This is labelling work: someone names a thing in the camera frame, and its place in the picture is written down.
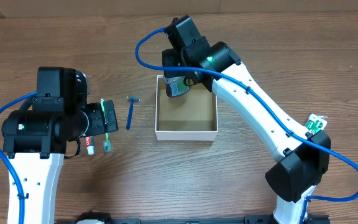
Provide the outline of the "clear soap pump bottle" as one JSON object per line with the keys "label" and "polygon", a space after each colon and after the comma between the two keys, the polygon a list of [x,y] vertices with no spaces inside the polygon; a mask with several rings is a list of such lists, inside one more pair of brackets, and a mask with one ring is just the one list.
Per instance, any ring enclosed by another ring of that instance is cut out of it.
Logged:
{"label": "clear soap pump bottle", "polygon": [[170,98],[175,98],[189,92],[190,87],[185,84],[185,77],[163,78],[166,85],[166,94]]}

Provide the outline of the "blue disposable razor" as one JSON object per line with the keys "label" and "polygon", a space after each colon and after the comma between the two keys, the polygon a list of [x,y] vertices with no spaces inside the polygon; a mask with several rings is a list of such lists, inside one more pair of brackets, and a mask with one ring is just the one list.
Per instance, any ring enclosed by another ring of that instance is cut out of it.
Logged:
{"label": "blue disposable razor", "polygon": [[128,111],[128,115],[127,115],[126,129],[130,130],[131,122],[132,122],[132,114],[133,114],[133,109],[134,109],[134,103],[138,103],[140,101],[140,99],[136,98],[134,96],[127,96],[127,99],[130,101],[130,105],[129,105],[129,111]]}

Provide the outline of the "green white soap package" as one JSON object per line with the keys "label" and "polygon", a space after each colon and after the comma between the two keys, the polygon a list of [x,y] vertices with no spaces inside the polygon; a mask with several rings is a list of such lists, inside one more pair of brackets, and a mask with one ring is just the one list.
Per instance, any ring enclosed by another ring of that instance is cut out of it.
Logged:
{"label": "green white soap package", "polygon": [[326,127],[328,123],[326,118],[327,116],[325,115],[312,113],[309,115],[305,126],[311,134],[316,134],[318,131],[321,131]]}

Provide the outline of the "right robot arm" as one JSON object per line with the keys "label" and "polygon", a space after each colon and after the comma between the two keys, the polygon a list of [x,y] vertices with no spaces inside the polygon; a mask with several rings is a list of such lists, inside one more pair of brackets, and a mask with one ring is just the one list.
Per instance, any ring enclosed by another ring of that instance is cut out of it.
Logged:
{"label": "right robot arm", "polygon": [[174,18],[163,32],[172,45],[162,52],[167,96],[183,96],[202,84],[241,115],[276,162],[265,173],[277,194],[269,222],[329,223],[329,217],[307,212],[313,191],[328,171],[329,136],[291,119],[253,80],[238,54],[224,42],[210,45],[190,16]]}

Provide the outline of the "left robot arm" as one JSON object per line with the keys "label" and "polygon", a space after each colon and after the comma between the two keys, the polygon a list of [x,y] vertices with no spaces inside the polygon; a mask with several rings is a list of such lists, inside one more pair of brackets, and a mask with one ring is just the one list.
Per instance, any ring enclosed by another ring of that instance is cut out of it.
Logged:
{"label": "left robot arm", "polygon": [[79,70],[40,67],[37,91],[2,124],[9,176],[8,223],[53,223],[68,142],[118,130],[114,103],[88,103]]}

